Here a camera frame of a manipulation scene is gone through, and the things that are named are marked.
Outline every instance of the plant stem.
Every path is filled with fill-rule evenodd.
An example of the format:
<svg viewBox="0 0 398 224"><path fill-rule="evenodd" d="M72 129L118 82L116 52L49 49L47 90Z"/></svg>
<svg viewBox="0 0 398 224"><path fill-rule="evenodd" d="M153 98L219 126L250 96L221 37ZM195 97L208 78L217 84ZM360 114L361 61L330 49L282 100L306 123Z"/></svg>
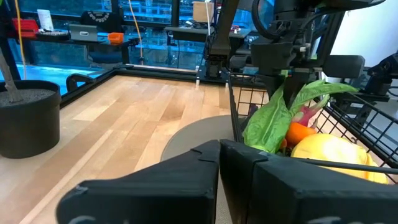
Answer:
<svg viewBox="0 0 398 224"><path fill-rule="evenodd" d="M4 81L6 82L6 89L10 97L10 102L15 103L24 100L22 99L21 94L19 93L17 87L15 86L10 69L7 65L6 59L2 54L1 49L0 49L0 70L2 72L2 76L4 77Z"/></svg>

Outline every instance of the orange object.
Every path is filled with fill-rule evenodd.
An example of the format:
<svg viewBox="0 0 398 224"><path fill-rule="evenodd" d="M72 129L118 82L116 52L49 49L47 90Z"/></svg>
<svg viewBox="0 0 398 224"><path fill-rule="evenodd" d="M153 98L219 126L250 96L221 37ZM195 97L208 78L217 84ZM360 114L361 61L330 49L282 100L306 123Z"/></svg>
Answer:
<svg viewBox="0 0 398 224"><path fill-rule="evenodd" d="M313 128L308 128L302 124L292 122L290 124L289 130L286 134L286 140L289 145L297 145L305 137L316 134L317 132Z"/></svg>
<svg viewBox="0 0 398 224"><path fill-rule="evenodd" d="M281 144L280 144L280 146L279 146L279 149L284 149L284 148L286 148L287 147L287 141L286 141L286 139L284 139L282 142L281 142Z"/></svg>
<svg viewBox="0 0 398 224"><path fill-rule="evenodd" d="M108 34L108 39L111 44L121 44L124 41L123 33L110 33Z"/></svg>

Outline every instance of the gray mat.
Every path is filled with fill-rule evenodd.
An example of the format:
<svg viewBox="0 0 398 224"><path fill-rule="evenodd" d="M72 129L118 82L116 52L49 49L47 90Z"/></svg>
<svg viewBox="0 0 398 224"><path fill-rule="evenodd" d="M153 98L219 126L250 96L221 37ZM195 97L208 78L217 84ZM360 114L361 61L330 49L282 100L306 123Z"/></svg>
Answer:
<svg viewBox="0 0 398 224"><path fill-rule="evenodd" d="M233 140L231 116L215 116L196 121L179 130L167 143L162 161L189 151L214 139ZM228 205L221 179L218 180L216 224L231 224Z"/></svg>

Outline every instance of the wire basket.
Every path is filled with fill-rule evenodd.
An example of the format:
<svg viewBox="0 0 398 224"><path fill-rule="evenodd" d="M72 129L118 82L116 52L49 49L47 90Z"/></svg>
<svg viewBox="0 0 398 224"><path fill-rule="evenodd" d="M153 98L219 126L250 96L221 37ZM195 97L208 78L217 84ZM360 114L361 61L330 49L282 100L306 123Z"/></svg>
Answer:
<svg viewBox="0 0 398 224"><path fill-rule="evenodd" d="M249 87L248 82L253 83L255 87ZM239 86L241 86L241 83L245 83L245 87L236 87L234 83L238 83ZM260 108L269 101L265 88L258 86L255 76L230 76L231 116L234 138L237 142L243 142L242 123L248 116L250 105L257 105ZM308 106L314 105L318 100L309 102ZM366 166L366 170L383 172L388 176L390 184L397 184L398 121L375 105L375 102L365 101L351 93L331 95L328 104L310 120L309 125L312 125L314 120L317 119L316 131L318 133L328 133L345 138L367 149L373 161L379 167ZM326 161L311 163L344 169L365 170L365 166L358 168L352 164Z"/></svg>

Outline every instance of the wooden floor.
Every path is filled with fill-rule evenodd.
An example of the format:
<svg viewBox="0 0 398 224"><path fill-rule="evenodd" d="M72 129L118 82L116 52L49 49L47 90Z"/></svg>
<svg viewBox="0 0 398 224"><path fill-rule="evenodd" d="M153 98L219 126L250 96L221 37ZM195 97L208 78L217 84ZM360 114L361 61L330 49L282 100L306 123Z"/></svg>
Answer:
<svg viewBox="0 0 398 224"><path fill-rule="evenodd" d="M56 223L61 197L86 179L158 163L180 128L229 114L221 86L114 77L61 110L61 140L28 159L0 157L0 223Z"/></svg>

